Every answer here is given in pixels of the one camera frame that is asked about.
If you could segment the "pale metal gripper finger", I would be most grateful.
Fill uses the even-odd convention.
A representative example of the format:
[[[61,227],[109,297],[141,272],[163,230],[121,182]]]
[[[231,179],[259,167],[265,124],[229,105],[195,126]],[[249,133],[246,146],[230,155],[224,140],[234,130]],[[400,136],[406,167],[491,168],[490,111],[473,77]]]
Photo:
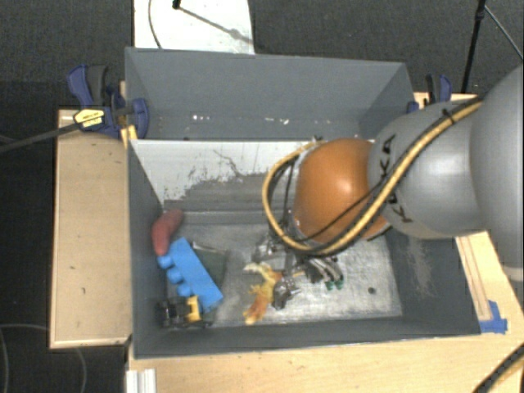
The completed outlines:
[[[280,260],[282,257],[282,246],[273,239],[263,238],[255,244],[251,260],[255,263],[262,263]]]
[[[273,288],[272,306],[276,310],[284,309],[287,305],[287,302],[296,297],[301,292],[302,290],[297,285],[296,278],[283,277],[278,282],[276,282]]]

